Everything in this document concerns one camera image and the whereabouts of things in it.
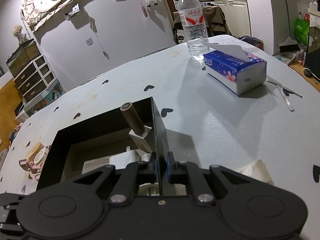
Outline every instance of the bottle label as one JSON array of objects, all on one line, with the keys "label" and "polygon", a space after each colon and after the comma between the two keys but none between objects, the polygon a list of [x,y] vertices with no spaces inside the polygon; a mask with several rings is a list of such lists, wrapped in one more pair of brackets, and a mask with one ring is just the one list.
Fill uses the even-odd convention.
[{"label": "bottle label", "polygon": [[191,8],[179,11],[182,26],[193,26],[204,23],[204,17],[201,7]]}]

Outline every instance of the blue tissue box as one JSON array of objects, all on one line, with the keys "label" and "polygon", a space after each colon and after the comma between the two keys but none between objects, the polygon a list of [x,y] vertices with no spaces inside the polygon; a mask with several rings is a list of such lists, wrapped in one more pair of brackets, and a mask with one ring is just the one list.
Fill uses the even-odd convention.
[{"label": "blue tissue box", "polygon": [[217,50],[204,54],[206,71],[237,96],[262,84],[267,76],[267,62],[248,52],[245,54],[251,62],[242,61]]}]

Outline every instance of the green bag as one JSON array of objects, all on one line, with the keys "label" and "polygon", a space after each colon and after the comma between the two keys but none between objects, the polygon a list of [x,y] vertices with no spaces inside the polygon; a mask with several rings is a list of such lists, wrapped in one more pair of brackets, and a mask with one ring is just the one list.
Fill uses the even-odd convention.
[{"label": "green bag", "polygon": [[310,26],[309,22],[300,20],[299,18],[296,18],[294,22],[293,34],[296,40],[304,45],[308,43],[309,26]]}]

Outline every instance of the screw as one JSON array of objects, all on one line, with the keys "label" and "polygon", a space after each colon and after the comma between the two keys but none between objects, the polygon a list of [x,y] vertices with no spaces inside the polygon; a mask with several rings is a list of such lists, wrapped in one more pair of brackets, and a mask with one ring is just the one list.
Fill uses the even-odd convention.
[{"label": "screw", "polygon": [[200,194],[198,196],[198,200],[203,203],[208,203],[214,200],[214,197],[210,194]]},{"label": "screw", "polygon": [[165,205],[167,202],[165,200],[159,200],[158,201],[158,205],[163,206]]},{"label": "screw", "polygon": [[125,197],[125,195],[115,194],[115,195],[110,197],[110,200],[113,203],[122,203],[122,202],[126,201],[127,198]]}]

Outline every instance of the white cabinet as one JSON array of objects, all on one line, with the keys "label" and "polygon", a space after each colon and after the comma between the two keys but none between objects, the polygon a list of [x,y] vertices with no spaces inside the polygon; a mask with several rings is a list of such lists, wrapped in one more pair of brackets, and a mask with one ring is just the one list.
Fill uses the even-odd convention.
[{"label": "white cabinet", "polygon": [[214,2],[222,9],[229,30],[233,36],[251,36],[246,0],[216,0]]}]

